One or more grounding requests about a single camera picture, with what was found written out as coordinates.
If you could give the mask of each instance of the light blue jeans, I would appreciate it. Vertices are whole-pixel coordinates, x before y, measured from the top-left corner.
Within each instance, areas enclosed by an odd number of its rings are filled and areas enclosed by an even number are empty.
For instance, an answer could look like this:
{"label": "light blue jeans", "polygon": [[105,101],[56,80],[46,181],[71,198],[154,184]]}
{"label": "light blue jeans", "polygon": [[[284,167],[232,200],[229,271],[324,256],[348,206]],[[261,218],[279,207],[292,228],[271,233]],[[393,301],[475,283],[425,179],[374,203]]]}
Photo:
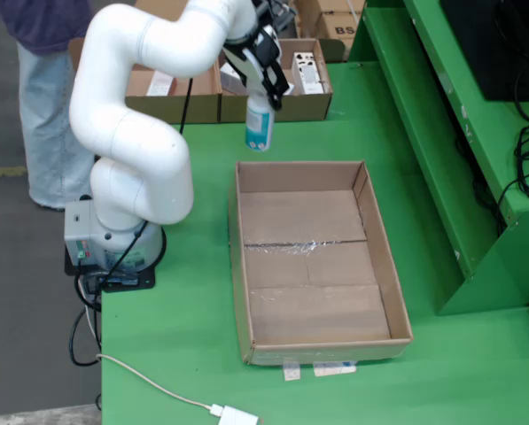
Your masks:
{"label": "light blue jeans", "polygon": [[18,43],[19,116],[29,195],[39,205],[64,208],[90,195],[94,154],[69,126],[74,70],[68,52],[37,56]]}

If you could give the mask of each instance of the electronic device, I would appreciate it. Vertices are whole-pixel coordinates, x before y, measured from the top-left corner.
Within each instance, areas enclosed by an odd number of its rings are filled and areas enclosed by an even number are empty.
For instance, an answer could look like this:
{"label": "electronic device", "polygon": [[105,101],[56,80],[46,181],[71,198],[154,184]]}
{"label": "electronic device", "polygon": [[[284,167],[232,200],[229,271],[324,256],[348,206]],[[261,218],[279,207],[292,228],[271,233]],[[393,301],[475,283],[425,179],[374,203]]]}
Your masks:
{"label": "electronic device", "polygon": [[529,0],[440,0],[483,96],[529,100]]}

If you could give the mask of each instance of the purple shirt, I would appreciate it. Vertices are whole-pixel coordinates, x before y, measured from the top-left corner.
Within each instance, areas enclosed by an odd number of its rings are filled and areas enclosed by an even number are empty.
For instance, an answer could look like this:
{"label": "purple shirt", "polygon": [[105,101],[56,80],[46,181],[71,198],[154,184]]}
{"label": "purple shirt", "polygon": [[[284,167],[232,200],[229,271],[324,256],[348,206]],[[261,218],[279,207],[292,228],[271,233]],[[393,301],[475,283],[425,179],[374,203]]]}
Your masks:
{"label": "purple shirt", "polygon": [[66,50],[85,36],[91,16],[89,0],[0,0],[8,33],[37,55]]}

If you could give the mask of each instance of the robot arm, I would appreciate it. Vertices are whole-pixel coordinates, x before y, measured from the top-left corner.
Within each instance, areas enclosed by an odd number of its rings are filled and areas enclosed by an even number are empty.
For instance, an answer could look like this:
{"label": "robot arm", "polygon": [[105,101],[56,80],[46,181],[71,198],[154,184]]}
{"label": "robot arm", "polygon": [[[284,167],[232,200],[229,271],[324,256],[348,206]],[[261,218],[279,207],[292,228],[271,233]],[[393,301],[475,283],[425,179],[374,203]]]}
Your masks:
{"label": "robot arm", "polygon": [[142,220],[172,224],[193,204],[189,150],[168,124],[124,102],[134,64],[193,77],[225,53],[250,93],[278,108],[284,86],[272,26],[263,30],[252,0],[190,0],[176,22],[130,6],[104,8],[91,22],[70,107],[77,139],[102,158],[91,173],[99,222],[125,231]]}

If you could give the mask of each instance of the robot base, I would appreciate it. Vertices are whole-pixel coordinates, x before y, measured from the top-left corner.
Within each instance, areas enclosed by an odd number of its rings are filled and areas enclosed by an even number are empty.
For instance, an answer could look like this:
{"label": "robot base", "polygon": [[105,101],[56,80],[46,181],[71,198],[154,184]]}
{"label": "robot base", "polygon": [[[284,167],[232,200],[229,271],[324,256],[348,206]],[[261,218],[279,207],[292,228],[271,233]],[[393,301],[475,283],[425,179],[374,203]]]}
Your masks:
{"label": "robot base", "polygon": [[[149,290],[156,285],[156,274],[154,273],[155,267],[159,264],[161,259],[163,259],[164,254],[166,253],[166,232],[162,229],[162,249],[159,253],[158,258],[149,265],[146,269],[138,272],[136,274],[136,285],[124,285],[124,284],[106,284],[103,286],[104,292],[125,292],[130,290]],[[65,265],[64,271],[68,276],[76,275],[95,275],[99,277],[102,275],[106,276],[108,271],[105,271],[103,268],[92,265],[92,266],[82,266],[80,271],[77,271],[77,268],[71,263],[71,258],[69,257],[69,252],[65,253]],[[87,290],[88,293],[93,293],[93,290]]]}
{"label": "robot base", "polygon": [[[67,275],[83,276],[87,287],[100,284],[104,291],[140,290],[155,284],[154,268],[166,252],[166,234],[153,223],[144,223],[126,231],[112,231],[97,219],[91,199],[66,205]],[[104,278],[136,238],[132,250],[104,283]]]}

